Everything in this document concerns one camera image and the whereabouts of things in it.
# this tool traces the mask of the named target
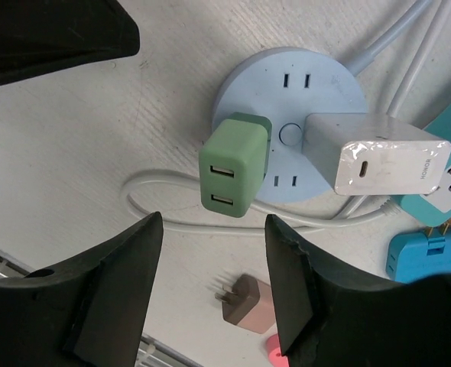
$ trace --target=white table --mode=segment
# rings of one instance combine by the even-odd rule
[[[216,90],[243,59],[297,46],[346,60],[409,6],[402,0],[122,0],[141,32],[141,52],[0,87],[0,249],[39,268],[130,226],[118,192],[134,172],[197,174]],[[372,111],[388,107],[436,10],[360,77]],[[451,18],[401,112],[425,125],[451,101]],[[140,202],[175,219],[227,219],[199,195],[153,186]],[[345,198],[326,193],[299,211],[329,216]],[[371,208],[380,204],[372,203]],[[388,241],[419,224],[406,214],[310,235],[341,259],[384,275]],[[243,272],[268,281],[262,239],[166,233],[144,330],[207,367],[267,366],[258,336],[222,321],[213,287]]]

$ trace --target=pink charger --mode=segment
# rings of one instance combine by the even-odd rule
[[[266,341],[268,359],[274,367],[288,367],[288,358],[281,355],[278,334],[270,336]]]

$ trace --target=green adapter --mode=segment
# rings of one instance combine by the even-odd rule
[[[199,153],[202,205],[244,216],[266,176],[270,141],[265,117],[237,112],[221,122]]]

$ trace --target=power cord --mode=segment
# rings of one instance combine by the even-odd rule
[[[418,0],[414,5],[391,27],[384,35],[382,35],[376,42],[373,43],[367,50],[365,50],[360,57],[356,57],[355,61],[348,64],[346,67],[352,71],[354,75],[365,69],[372,61],[371,58],[379,54],[386,48],[406,27],[411,25],[415,18],[417,18],[432,2],[432,0]],[[438,35],[446,23],[449,13],[451,11],[451,0],[442,0],[430,27],[427,30],[426,36],[421,43],[409,70],[402,79],[401,85],[397,90],[394,99],[391,102],[391,107],[388,114],[392,117],[400,110],[402,103],[407,97],[410,88],[419,74],[427,55],[432,50]],[[363,54],[370,54],[370,57],[363,56]],[[177,171],[161,171],[152,170],[144,171],[135,175],[132,179],[125,182],[120,192],[120,201],[122,205],[133,215],[142,218],[149,214],[145,208],[140,206],[132,198],[132,193],[146,184],[170,184],[179,187],[186,187],[191,190],[200,191],[200,180],[198,177],[183,174]],[[346,206],[339,211],[332,219],[316,219],[309,216],[299,215],[275,206],[268,205],[259,201],[253,202],[251,208],[262,213],[273,213],[279,217],[289,220],[291,222],[301,224],[296,230],[302,234],[310,234],[319,232],[326,228],[341,228],[347,226],[356,226],[365,224],[373,220],[379,219],[383,216],[394,215],[400,212],[400,208],[392,201],[385,202],[379,209],[357,216],[355,218],[348,218],[351,216],[366,200],[368,196],[352,196],[350,197]],[[249,235],[249,236],[263,236],[263,228],[255,227],[236,227],[236,226],[214,226],[207,224],[196,224],[191,222],[184,222],[178,220],[165,219],[164,229],[175,232],[206,234],[206,235]]]

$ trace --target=teal power strip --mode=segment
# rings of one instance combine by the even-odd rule
[[[451,142],[451,105],[425,130]],[[436,227],[451,218],[451,155],[439,187],[429,195],[399,195],[392,199],[426,226]]]

